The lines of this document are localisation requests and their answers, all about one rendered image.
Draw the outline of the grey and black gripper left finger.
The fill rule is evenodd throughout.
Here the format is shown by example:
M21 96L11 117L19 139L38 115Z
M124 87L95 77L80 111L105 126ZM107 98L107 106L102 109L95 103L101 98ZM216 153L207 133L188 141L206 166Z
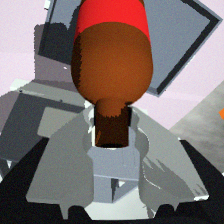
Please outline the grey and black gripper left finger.
M92 124L91 124L92 123ZM47 138L42 138L0 182L0 224L43 224L68 219L72 205L94 200L90 105Z

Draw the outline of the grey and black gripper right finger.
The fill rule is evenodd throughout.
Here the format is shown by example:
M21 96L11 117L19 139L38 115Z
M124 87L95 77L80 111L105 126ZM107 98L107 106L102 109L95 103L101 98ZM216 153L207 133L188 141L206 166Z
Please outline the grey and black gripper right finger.
M224 224L223 174L137 107L128 107L128 127L136 133L139 198L148 218L154 218L161 204L170 204L175 216Z

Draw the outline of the brown bottle with red label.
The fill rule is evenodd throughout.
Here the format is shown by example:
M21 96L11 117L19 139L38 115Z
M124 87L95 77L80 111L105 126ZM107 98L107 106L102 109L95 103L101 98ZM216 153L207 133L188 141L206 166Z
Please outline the brown bottle with red label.
M96 147L129 146L128 106L146 93L153 69L143 0L81 0L71 77L96 106Z

